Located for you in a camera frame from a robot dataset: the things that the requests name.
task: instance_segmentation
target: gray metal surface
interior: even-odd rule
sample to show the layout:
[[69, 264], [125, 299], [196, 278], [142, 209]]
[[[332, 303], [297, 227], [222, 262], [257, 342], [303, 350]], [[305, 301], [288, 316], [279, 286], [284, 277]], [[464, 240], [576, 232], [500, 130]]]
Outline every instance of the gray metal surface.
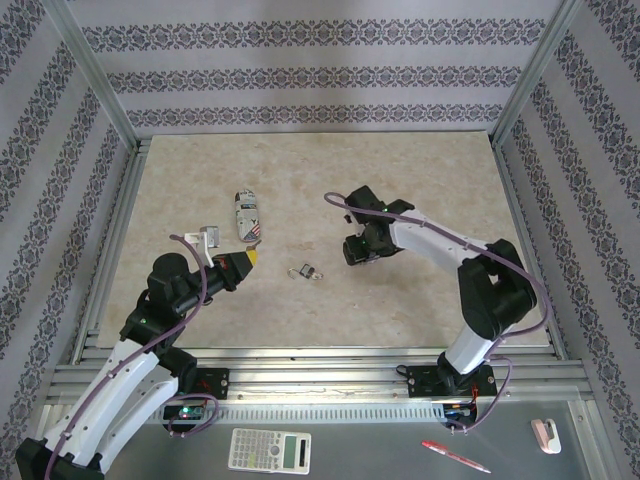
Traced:
[[569, 410], [591, 478], [621, 480], [596, 401], [569, 402]]
[[524, 69], [516, 88], [513, 89], [505, 108], [500, 114], [493, 129], [493, 146], [502, 145], [506, 135], [513, 127], [522, 107], [529, 98], [536, 83], [540, 79], [543, 70], [549, 63], [553, 51], [564, 37], [569, 24], [575, 17], [578, 9], [584, 4], [583, 0], [563, 0], [553, 18], [545, 28], [536, 50], [531, 57], [529, 65]]
[[[562, 439], [559, 455], [544, 454], [530, 421], [553, 418]], [[158, 425], [143, 427], [123, 449], [107, 479], [264, 479], [227, 469], [232, 425], [214, 425], [187, 439], [172, 439]], [[272, 430], [309, 432], [308, 480], [586, 479], [588, 470], [566, 403], [504, 404], [476, 431], [451, 434], [438, 424], [291, 425]], [[489, 468], [491, 477], [421, 446], [434, 440]], [[270, 479], [297, 477], [273, 474]]]
[[62, 35], [76, 62], [87, 77], [89, 85], [107, 111], [111, 122], [118, 130], [120, 137], [127, 145], [129, 152], [138, 146], [138, 137], [133, 130], [129, 117], [120, 105], [116, 92], [102, 70], [102, 66], [96, 58], [93, 50], [87, 43], [82, 30], [71, 14], [66, 0], [42, 0], [42, 5], [53, 20], [56, 28]]

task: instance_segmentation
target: calculator display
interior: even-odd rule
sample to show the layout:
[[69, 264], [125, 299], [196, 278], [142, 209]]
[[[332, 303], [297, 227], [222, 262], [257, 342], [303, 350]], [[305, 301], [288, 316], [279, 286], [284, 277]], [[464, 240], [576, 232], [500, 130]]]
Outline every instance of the calculator display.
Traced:
[[287, 435], [284, 437], [284, 460], [282, 466], [284, 468], [293, 468], [296, 464], [296, 440], [297, 437]]

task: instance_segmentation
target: yellow object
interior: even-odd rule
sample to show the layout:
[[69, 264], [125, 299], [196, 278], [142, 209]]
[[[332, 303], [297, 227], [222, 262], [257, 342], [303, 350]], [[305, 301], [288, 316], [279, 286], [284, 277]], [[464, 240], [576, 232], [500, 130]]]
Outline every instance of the yellow object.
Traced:
[[249, 261], [251, 262], [251, 265], [255, 267], [256, 263], [258, 262], [258, 251], [247, 250], [247, 256], [249, 257]]

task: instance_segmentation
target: calculator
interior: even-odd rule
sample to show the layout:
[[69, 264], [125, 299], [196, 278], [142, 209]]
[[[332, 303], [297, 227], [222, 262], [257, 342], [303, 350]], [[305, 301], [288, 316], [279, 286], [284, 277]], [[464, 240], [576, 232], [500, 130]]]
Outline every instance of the calculator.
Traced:
[[229, 469], [261, 473], [307, 475], [311, 434], [235, 428]]

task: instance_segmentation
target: red pen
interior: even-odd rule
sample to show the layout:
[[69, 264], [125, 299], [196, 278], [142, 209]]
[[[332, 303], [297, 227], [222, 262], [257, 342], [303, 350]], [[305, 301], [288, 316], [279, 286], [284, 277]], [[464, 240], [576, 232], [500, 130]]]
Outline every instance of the red pen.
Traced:
[[460, 455], [456, 455], [455, 453], [451, 453], [447, 447], [438, 442], [429, 442], [425, 440], [424, 442], [422, 442], [422, 445], [427, 447], [429, 450], [433, 450], [434, 452], [439, 453], [440, 455], [444, 455], [456, 460], [457, 462], [464, 463], [467, 467], [475, 468], [476, 470], [480, 470], [481, 472], [491, 473], [491, 471], [483, 465], [480, 465], [473, 460], [469, 460], [468, 458], [461, 457]]

